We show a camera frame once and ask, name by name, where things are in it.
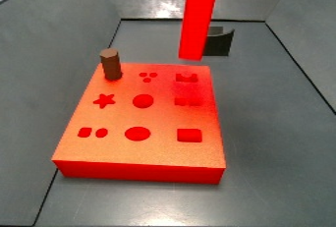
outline orange shape sorter board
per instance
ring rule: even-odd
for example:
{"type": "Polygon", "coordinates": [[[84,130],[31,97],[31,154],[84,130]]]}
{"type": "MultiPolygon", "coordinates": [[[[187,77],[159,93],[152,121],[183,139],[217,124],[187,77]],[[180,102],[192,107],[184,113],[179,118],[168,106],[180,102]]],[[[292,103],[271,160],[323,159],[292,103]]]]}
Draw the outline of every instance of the orange shape sorter board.
{"type": "Polygon", "coordinates": [[[52,161],[68,177],[217,184],[225,168],[207,66],[101,64],[52,161]]]}

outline red vertical bar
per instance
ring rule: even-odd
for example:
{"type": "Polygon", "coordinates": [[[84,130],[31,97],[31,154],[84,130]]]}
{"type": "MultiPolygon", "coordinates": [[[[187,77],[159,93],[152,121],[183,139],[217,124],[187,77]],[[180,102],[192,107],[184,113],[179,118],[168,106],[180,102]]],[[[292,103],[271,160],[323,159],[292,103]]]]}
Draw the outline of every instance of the red vertical bar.
{"type": "Polygon", "coordinates": [[[201,60],[215,0],[185,0],[179,57],[201,60]]]}

